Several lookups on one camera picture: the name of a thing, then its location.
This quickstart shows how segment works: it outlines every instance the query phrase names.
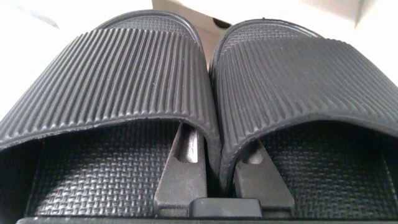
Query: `black slide sandal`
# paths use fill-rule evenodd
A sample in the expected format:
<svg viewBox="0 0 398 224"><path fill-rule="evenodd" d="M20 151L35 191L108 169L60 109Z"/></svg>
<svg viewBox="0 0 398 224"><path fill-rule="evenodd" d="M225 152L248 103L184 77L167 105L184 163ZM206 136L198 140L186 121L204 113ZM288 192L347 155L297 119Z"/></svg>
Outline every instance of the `black slide sandal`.
<svg viewBox="0 0 398 224"><path fill-rule="evenodd" d="M139 11L98 28L71 42L0 123L1 223L184 216L191 200L207 194L205 146L210 174L218 175L214 102L192 25ZM202 150L196 159L173 146L186 140L177 136L193 139ZM180 178L190 175L181 186L199 184L161 197L160 177L173 166L185 167Z"/></svg>
<svg viewBox="0 0 398 224"><path fill-rule="evenodd" d="M227 30L210 71L226 194L259 199L267 218L398 217L398 88L357 50L247 21ZM261 169L268 155L282 184Z"/></svg>

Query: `black rubber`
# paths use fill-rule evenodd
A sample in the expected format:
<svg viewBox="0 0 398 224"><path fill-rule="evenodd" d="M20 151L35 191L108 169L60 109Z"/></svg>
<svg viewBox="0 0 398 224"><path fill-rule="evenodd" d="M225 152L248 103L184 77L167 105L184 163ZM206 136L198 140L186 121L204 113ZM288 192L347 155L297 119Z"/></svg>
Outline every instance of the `black rubber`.
<svg viewBox="0 0 398 224"><path fill-rule="evenodd" d="M185 19L132 12L77 37L0 122L0 222L154 217L180 122L204 135L217 176L210 79Z"/></svg>
<svg viewBox="0 0 398 224"><path fill-rule="evenodd" d="M24 218L18 221L17 224L131 224L131 223L142 223L142 224L227 224L227 223L248 223L248 224L313 224L314 221L310 220L247 220L247 219L229 219L229 220L220 220L220 219L201 219L201 220L161 220L161 219L123 219L123 218ZM328 221L328 220L319 220L316 223L320 224L346 224L347 221ZM358 221L353 220L349 222L350 224L380 224L380 223L388 223L393 224L397 222L385 222L385 221Z"/></svg>
<svg viewBox="0 0 398 224"><path fill-rule="evenodd" d="M226 32L210 71L224 140L225 192L241 151L263 138L295 197L293 218L397 218L398 167L387 169L383 155L391 154L384 135L398 136L398 88L352 46L281 21L243 22ZM325 120L374 133L365 137L328 124L299 126L295 138L287 129ZM276 130L283 134L271 144ZM364 146L365 138L373 144ZM374 163L366 163L369 158Z"/></svg>

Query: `slide sandal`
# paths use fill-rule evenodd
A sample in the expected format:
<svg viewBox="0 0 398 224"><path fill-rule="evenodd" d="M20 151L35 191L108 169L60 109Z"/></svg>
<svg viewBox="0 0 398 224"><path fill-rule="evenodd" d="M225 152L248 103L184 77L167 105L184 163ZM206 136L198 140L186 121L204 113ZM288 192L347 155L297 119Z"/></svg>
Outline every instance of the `slide sandal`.
<svg viewBox="0 0 398 224"><path fill-rule="evenodd" d="M207 196L206 148L215 177L220 135L193 26L118 16L72 41L0 122L0 223L184 217Z"/></svg>
<svg viewBox="0 0 398 224"><path fill-rule="evenodd" d="M268 218L398 218L398 88L356 49L246 21L210 71L225 194L259 199Z"/></svg>

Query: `textured footbed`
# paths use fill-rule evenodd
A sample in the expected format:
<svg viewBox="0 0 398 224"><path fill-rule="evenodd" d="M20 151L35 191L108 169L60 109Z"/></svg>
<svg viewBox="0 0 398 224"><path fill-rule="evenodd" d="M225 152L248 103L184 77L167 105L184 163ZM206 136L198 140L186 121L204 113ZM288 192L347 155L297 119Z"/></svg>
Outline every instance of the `textured footbed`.
<svg viewBox="0 0 398 224"><path fill-rule="evenodd" d="M295 199L293 218L398 218L398 157L376 133L318 121L261 141Z"/></svg>
<svg viewBox="0 0 398 224"><path fill-rule="evenodd" d="M46 139L25 216L153 217L177 129L136 121Z"/></svg>

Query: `ribbed rubber strap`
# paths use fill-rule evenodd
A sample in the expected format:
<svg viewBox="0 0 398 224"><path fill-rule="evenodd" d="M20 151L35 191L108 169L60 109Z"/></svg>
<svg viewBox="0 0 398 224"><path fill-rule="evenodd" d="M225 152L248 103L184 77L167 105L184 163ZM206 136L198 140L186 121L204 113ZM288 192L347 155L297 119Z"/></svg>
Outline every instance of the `ribbed rubber strap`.
<svg viewBox="0 0 398 224"><path fill-rule="evenodd" d="M135 119L191 124L206 138L218 173L221 144L205 56L191 38L171 32L100 29L77 37L1 121L0 149Z"/></svg>
<svg viewBox="0 0 398 224"><path fill-rule="evenodd" d="M398 136L398 88L343 42L245 41L224 51L215 70L224 188L241 149L276 129L337 120Z"/></svg>

